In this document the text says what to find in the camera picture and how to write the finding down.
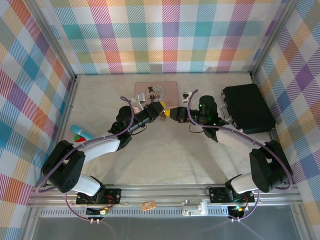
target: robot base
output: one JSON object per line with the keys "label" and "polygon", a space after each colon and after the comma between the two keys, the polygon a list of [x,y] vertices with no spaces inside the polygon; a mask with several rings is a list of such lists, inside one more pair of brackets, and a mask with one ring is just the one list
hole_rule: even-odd
{"label": "robot base", "polygon": [[233,199],[226,194],[226,189],[224,187],[209,187],[210,203],[221,204],[221,203],[239,203],[245,204],[254,203],[255,197],[252,191],[246,191],[244,193],[235,196]]}
{"label": "robot base", "polygon": [[75,204],[77,205],[117,205],[120,203],[121,199],[121,189],[120,188],[105,188],[103,189],[103,197],[97,198],[88,196],[82,192],[77,193],[77,198]]}

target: plaid wall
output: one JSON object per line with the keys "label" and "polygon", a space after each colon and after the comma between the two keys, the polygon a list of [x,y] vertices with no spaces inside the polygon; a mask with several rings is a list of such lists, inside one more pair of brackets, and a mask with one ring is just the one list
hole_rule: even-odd
{"label": "plaid wall", "polygon": [[22,0],[0,1],[0,240],[15,240],[71,86]]}
{"label": "plaid wall", "polygon": [[269,36],[270,36],[271,33],[274,31],[275,26],[276,26],[276,22],[278,21],[279,17],[281,16],[282,11],[283,11],[283,9],[285,8],[287,2],[288,2],[288,0],[282,0],[281,3],[280,3],[280,5],[278,6],[278,9],[276,10],[276,12],[275,12],[275,14],[274,14],[274,16],[273,16],[273,18],[272,18],[272,21],[271,21],[268,29],[266,30],[266,32],[265,32],[265,34],[264,34],[264,36],[263,36],[263,39],[261,40],[261,43],[260,43],[260,45],[259,45],[259,48],[258,48],[257,51],[255,52],[255,55],[254,55],[254,57],[253,57],[253,60],[252,60],[252,62],[251,62],[250,68],[249,68],[249,72],[252,72],[252,70],[254,69],[255,64],[256,64],[259,56],[261,55],[262,50],[265,48]]}
{"label": "plaid wall", "polygon": [[279,16],[276,10],[285,4],[285,0],[37,2],[79,74],[247,72],[270,33],[269,25]]}
{"label": "plaid wall", "polygon": [[320,0],[300,0],[257,83],[320,239]]}

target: white clamp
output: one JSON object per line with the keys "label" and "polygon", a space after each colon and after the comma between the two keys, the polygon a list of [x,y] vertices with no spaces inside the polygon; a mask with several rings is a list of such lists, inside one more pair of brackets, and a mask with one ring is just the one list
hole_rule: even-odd
{"label": "white clamp", "polygon": [[191,200],[185,200],[182,202],[182,215],[185,217],[207,216],[208,213],[207,200],[205,199],[195,203]]}

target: black briefcase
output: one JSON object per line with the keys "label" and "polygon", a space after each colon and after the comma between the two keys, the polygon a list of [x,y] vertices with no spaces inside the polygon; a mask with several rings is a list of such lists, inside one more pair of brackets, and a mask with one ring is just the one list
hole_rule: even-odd
{"label": "black briefcase", "polygon": [[246,134],[271,131],[276,127],[256,84],[225,87],[221,92],[233,126]]}

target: pink mat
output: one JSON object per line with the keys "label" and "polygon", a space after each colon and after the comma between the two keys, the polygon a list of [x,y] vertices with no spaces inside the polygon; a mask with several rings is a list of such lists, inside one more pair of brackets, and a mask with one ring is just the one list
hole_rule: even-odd
{"label": "pink mat", "polygon": [[178,85],[176,81],[156,81],[156,82],[137,82],[134,88],[134,96],[138,93],[144,93],[145,103],[150,104],[152,101],[165,102],[164,109],[175,108],[179,105]]}

